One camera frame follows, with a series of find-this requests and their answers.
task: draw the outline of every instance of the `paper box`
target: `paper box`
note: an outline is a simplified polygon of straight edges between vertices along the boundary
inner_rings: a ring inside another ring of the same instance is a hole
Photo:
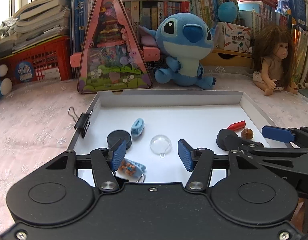
[[[218,47],[224,50],[249,52],[251,28],[219,22]]]

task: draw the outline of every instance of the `blue keychain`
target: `blue keychain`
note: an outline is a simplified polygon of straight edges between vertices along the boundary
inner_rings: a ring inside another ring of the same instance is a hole
[[[136,138],[141,135],[144,130],[144,120],[142,118],[138,118],[131,127],[131,135]]]

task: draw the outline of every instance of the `blue gripper pad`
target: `blue gripper pad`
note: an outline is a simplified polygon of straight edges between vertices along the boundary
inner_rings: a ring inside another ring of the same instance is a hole
[[[269,125],[262,128],[262,135],[264,138],[284,143],[290,143],[295,140],[295,135],[293,135],[291,130]]]
[[[117,171],[118,168],[121,165],[121,162],[123,161],[126,154],[126,141],[123,140],[123,142],[116,148],[116,150],[113,153],[111,164],[111,170]]]
[[[183,162],[187,171],[193,171],[193,161],[191,158],[191,152],[185,147],[185,145],[179,140],[177,145],[178,156]]]

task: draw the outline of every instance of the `triangular toy box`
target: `triangular toy box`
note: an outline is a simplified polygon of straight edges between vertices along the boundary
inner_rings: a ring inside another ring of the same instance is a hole
[[[121,0],[95,0],[78,78],[80,93],[150,88],[152,81]]]

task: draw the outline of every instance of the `lace tablecloth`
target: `lace tablecloth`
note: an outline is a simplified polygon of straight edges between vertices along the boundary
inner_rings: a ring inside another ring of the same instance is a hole
[[[281,127],[308,126],[308,99],[285,91],[265,97],[251,78],[216,74],[215,90],[246,92]],[[80,114],[94,95],[80,95],[76,81],[24,85],[0,101],[0,233],[13,224],[8,189],[66,150],[74,132],[70,106]]]

